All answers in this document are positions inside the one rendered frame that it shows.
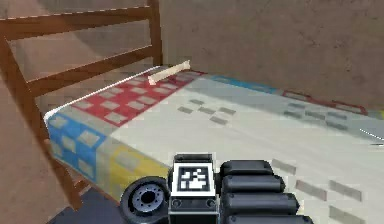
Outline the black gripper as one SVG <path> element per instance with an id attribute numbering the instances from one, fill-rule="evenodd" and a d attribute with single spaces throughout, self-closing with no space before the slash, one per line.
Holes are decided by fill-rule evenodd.
<path id="1" fill-rule="evenodd" d="M 133 182 L 120 198 L 125 224 L 168 224 L 169 196 L 163 177 L 147 176 Z"/>

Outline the wooden bed with patchwork cover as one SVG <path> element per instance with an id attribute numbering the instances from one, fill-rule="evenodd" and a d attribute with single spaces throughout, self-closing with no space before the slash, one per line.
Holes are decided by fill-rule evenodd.
<path id="1" fill-rule="evenodd" d="M 152 46 L 26 80 L 0 46 L 6 82 L 62 168 L 112 197 L 163 174 L 178 152 L 264 159 L 315 224 L 384 224 L 384 120 L 357 107 L 184 70 L 157 86 L 136 74 L 41 113 L 36 98 L 151 57 Z"/>

